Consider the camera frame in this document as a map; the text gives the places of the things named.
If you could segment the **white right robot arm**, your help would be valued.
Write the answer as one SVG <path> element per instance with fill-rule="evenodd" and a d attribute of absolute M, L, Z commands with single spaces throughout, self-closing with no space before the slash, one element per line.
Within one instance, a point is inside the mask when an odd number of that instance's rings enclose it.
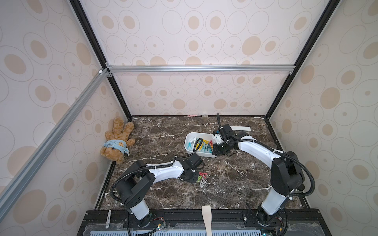
<path fill-rule="evenodd" d="M 310 196 L 315 190 L 315 179 L 308 168 L 299 162 L 297 155 L 283 152 L 256 140 L 244 131 L 236 132 L 230 125 L 219 126 L 213 132 L 216 141 L 213 155 L 231 155 L 232 151 L 244 151 L 262 161 L 271 170 L 271 189 L 259 205 L 257 216 L 268 218 L 283 209 L 292 197 Z"/>

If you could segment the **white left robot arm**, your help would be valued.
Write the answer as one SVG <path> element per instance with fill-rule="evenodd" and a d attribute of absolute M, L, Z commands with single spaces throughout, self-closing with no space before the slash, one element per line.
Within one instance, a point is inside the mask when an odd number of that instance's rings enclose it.
<path fill-rule="evenodd" d="M 203 167 L 204 161 L 195 153 L 160 164 L 146 164 L 138 160 L 115 180 L 109 195 L 123 204 L 137 220 L 148 220 L 150 209 L 144 198 L 153 184 L 169 179 L 196 183 Z"/>

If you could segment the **taupe grey clothespin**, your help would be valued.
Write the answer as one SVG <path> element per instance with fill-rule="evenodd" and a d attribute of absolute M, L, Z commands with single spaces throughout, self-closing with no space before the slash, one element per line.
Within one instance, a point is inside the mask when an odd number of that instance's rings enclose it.
<path fill-rule="evenodd" d="M 203 179 L 201 182 L 200 182 L 200 188 L 204 187 L 207 183 L 207 180 Z"/>

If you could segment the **pink red clothespin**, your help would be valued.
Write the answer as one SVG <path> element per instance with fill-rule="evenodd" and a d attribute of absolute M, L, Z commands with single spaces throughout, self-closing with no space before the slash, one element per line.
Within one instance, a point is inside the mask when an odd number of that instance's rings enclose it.
<path fill-rule="evenodd" d="M 200 176 L 203 176 L 204 178 L 207 178 L 207 176 L 208 176 L 207 173 L 203 173 L 203 172 L 199 172 L 199 175 L 200 175 Z"/>

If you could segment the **white plastic storage box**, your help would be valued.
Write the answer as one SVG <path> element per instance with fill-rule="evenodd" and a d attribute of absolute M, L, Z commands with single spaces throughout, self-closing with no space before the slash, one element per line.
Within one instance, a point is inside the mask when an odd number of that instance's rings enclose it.
<path fill-rule="evenodd" d="M 213 145 L 214 144 L 217 144 L 216 140 L 215 140 L 215 137 L 213 134 L 207 134 L 207 133 L 197 133 L 197 132 L 191 132 L 189 133 L 187 136 L 186 136 L 186 139 L 185 139 L 185 142 L 184 142 L 184 148 L 185 150 L 187 151 L 188 154 L 191 154 L 193 153 L 193 150 L 188 150 L 187 149 L 187 146 L 188 146 L 188 143 L 190 142 L 190 140 L 192 138 L 196 137 L 197 140 L 199 138 L 202 138 L 203 141 L 209 143 L 210 141 L 213 141 Z M 200 150 L 197 150 L 196 153 L 199 155 L 199 156 L 202 156 L 202 157 L 211 157 L 211 158 L 215 158 L 216 156 L 213 155 L 213 148 L 210 147 L 210 145 L 208 144 L 208 148 L 207 148 L 207 151 L 200 151 Z"/>

